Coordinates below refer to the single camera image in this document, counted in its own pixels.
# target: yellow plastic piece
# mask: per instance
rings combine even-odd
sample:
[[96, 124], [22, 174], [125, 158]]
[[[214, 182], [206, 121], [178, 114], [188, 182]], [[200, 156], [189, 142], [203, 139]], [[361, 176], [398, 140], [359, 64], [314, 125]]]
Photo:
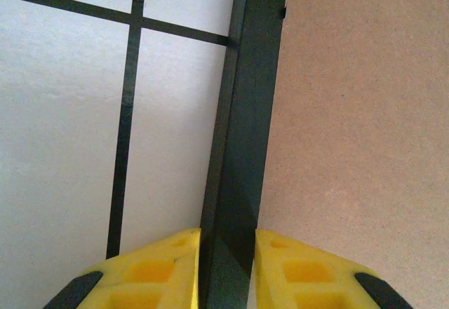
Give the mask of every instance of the yellow plastic piece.
[[372, 270], [271, 232], [256, 231], [258, 309], [379, 309], [354, 277]]
[[78, 309], [197, 309], [200, 229], [85, 270], [104, 275]]

